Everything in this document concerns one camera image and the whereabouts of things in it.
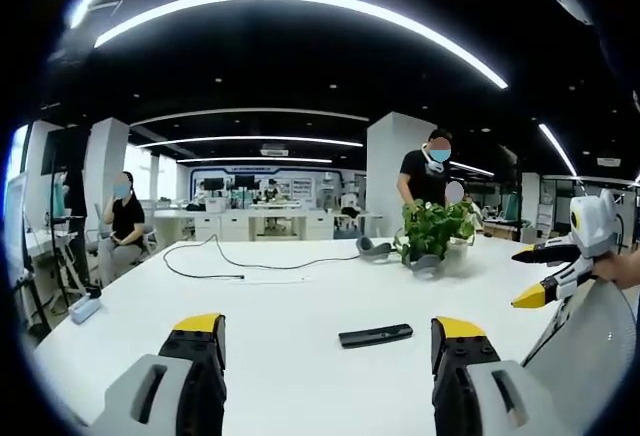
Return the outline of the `person's right hand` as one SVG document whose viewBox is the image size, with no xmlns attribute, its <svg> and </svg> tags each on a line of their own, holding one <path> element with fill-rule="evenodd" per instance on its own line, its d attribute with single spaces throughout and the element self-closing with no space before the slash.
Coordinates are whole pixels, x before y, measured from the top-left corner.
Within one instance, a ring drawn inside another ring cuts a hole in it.
<svg viewBox="0 0 640 436">
<path fill-rule="evenodd" d="M 594 264 L 593 273 L 614 282 L 621 290 L 638 286 L 640 282 L 640 251 L 629 254 L 609 253 Z"/>
</svg>

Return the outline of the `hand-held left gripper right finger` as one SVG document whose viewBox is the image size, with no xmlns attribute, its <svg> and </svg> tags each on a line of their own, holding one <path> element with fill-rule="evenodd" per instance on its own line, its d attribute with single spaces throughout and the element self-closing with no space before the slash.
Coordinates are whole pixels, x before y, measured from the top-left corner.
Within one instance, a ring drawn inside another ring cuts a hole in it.
<svg viewBox="0 0 640 436">
<path fill-rule="evenodd" d="M 519 363 L 499 357 L 478 326 L 431 320 L 432 405 L 438 435 L 554 435 L 550 393 Z"/>
</svg>

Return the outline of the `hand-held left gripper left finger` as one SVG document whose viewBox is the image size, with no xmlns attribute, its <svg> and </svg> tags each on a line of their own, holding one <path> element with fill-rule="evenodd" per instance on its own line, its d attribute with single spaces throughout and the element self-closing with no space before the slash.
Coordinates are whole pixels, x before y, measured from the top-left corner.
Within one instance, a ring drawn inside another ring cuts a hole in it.
<svg viewBox="0 0 640 436">
<path fill-rule="evenodd" d="M 140 357 L 106 390 L 89 435 L 220 435 L 227 388 L 225 316 L 176 324 L 156 354 Z"/>
</svg>

